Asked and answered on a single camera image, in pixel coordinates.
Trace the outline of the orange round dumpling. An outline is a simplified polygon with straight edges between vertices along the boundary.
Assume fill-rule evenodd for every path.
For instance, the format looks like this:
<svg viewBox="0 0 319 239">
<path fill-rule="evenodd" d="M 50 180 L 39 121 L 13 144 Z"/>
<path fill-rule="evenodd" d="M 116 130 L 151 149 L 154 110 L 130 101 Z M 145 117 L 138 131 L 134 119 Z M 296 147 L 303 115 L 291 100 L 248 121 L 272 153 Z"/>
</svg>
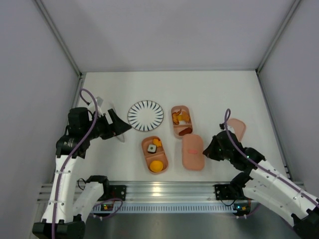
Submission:
<svg viewBox="0 0 319 239">
<path fill-rule="evenodd" d="M 154 160 L 150 163 L 150 170 L 154 173 L 161 172 L 163 170 L 163 167 L 163 163 L 159 160 Z"/>
</svg>

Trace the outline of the orange fried shrimp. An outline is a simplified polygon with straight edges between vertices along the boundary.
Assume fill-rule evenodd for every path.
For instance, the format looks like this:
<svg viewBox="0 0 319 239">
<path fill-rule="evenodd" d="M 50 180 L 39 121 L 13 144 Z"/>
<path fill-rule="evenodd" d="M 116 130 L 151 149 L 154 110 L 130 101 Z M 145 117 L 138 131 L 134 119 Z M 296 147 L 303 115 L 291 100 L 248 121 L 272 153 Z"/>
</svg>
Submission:
<svg viewBox="0 0 319 239">
<path fill-rule="evenodd" d="M 172 113 L 172 121 L 174 125 L 179 125 L 180 121 L 182 121 L 181 112 L 182 110 L 180 109 L 179 111 Z"/>
</svg>

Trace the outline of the brown meat slice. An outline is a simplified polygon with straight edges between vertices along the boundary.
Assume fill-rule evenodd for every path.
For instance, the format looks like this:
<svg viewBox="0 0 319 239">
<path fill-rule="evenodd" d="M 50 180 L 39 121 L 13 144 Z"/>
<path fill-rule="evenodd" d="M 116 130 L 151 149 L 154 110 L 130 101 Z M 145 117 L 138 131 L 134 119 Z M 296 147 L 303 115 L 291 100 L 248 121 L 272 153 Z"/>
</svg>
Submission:
<svg viewBox="0 0 319 239">
<path fill-rule="evenodd" d="M 182 131 L 180 131 L 178 133 L 179 136 L 184 136 L 186 134 L 191 134 L 192 133 L 192 128 L 191 127 L 187 127 L 185 129 L 183 129 Z"/>
</svg>

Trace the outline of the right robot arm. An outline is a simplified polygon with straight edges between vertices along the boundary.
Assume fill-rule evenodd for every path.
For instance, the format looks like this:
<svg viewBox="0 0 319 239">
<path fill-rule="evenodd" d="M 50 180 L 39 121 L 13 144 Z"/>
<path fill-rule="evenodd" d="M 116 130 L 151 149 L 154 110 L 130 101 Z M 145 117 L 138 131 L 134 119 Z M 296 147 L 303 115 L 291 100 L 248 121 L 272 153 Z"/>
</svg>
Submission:
<svg viewBox="0 0 319 239">
<path fill-rule="evenodd" d="M 226 189 L 233 198 L 252 199 L 284 219 L 302 239 L 319 237 L 319 199 L 297 186 L 276 170 L 257 150 L 243 147 L 235 134 L 222 131 L 213 136 L 203 155 L 216 161 L 227 160 L 240 173 Z"/>
</svg>

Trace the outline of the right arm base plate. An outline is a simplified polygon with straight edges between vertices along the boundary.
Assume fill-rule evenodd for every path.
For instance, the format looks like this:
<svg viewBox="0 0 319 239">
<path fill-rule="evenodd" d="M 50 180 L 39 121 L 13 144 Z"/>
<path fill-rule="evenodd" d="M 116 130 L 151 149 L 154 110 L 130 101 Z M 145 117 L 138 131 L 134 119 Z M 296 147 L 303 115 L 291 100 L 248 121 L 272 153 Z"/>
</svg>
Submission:
<svg viewBox="0 0 319 239">
<path fill-rule="evenodd" d="M 214 189 L 217 200 L 236 200 L 240 198 L 239 191 L 231 184 L 215 184 Z"/>
</svg>

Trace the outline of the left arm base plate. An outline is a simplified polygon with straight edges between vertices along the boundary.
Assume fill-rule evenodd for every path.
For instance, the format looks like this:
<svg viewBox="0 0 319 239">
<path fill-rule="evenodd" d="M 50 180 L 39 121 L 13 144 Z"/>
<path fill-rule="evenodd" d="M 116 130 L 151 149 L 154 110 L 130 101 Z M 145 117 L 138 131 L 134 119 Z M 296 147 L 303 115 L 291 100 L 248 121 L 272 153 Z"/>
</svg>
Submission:
<svg viewBox="0 0 319 239">
<path fill-rule="evenodd" d="M 122 201 L 126 200 L 126 185 L 110 185 L 104 188 L 103 195 L 99 198 L 99 201 L 106 201 L 113 198 L 119 198 Z"/>
</svg>

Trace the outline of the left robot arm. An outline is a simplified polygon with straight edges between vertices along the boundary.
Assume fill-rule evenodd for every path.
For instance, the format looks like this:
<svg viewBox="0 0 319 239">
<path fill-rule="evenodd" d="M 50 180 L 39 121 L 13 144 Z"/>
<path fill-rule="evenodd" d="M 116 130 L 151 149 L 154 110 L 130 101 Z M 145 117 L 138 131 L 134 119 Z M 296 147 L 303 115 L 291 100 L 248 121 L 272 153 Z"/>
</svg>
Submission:
<svg viewBox="0 0 319 239">
<path fill-rule="evenodd" d="M 69 111 L 64 135 L 56 143 L 54 180 L 46 210 L 40 222 L 34 223 L 32 233 L 39 239 L 82 239 L 86 221 L 94 207 L 108 202 L 122 202 L 112 192 L 107 176 L 92 175 L 75 199 L 79 171 L 90 142 L 119 136 L 132 127 L 121 120 L 113 109 L 106 114 L 86 107 Z"/>
</svg>

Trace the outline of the light pink lid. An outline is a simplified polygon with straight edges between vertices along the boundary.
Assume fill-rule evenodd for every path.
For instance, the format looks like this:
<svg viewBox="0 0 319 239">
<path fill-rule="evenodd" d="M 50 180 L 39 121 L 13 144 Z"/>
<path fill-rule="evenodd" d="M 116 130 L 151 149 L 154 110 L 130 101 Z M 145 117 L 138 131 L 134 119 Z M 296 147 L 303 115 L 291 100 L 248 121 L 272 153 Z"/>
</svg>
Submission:
<svg viewBox="0 0 319 239">
<path fill-rule="evenodd" d="M 237 140 L 241 142 L 246 131 L 245 123 L 239 119 L 230 118 L 227 121 L 227 126 L 228 130 L 234 133 L 237 137 Z"/>
</svg>

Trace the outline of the orange fish shaped food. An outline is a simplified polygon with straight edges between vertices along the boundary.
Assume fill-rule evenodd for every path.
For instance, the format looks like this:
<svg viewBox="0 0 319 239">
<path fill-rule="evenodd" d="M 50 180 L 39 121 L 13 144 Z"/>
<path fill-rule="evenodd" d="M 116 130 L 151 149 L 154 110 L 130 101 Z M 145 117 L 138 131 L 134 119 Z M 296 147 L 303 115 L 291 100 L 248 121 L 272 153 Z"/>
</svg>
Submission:
<svg viewBox="0 0 319 239">
<path fill-rule="evenodd" d="M 162 147 L 162 142 L 160 139 L 158 138 L 154 138 L 153 139 L 153 144 L 156 146 L 156 147 Z"/>
</svg>

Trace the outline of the pink lunch box lid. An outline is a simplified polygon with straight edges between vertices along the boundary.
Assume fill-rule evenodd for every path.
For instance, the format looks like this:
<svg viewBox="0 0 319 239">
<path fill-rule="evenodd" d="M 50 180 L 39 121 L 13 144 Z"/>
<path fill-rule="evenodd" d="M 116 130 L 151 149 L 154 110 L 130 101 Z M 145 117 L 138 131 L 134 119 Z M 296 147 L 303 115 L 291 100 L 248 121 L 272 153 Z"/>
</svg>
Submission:
<svg viewBox="0 0 319 239">
<path fill-rule="evenodd" d="M 201 171 L 205 166 L 203 140 L 199 135 L 186 134 L 182 138 L 182 164 L 185 169 Z"/>
</svg>

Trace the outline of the pink divided lunch box tray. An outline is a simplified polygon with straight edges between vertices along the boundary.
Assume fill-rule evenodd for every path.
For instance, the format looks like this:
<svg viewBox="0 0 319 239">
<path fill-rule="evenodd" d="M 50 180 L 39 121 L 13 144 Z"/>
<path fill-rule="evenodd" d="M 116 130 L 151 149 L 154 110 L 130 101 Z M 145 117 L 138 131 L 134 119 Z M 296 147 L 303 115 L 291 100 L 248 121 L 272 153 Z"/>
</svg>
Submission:
<svg viewBox="0 0 319 239">
<path fill-rule="evenodd" d="M 180 124 L 179 124 L 179 125 L 174 125 L 172 119 L 171 119 L 171 121 L 172 121 L 172 129 L 173 129 L 173 133 L 174 133 L 175 137 L 176 137 L 176 138 L 179 138 L 179 139 L 182 139 L 183 136 L 179 136 L 178 133 L 179 133 L 180 131 L 182 131 L 183 129 L 187 128 L 187 127 L 191 127 L 191 128 L 193 129 L 193 126 L 192 126 L 191 114 L 190 114 L 189 108 L 188 108 L 187 106 L 181 105 L 181 106 L 174 106 L 174 107 L 172 107 L 172 108 L 171 108 L 171 117 L 172 117 L 172 113 L 173 113 L 173 112 L 177 112 L 177 111 L 179 111 L 180 109 L 182 110 L 182 112 L 187 112 L 187 113 L 189 114 L 189 116 L 190 116 L 190 123 L 189 123 L 189 124 L 184 124 L 184 125 L 180 125 Z"/>
</svg>

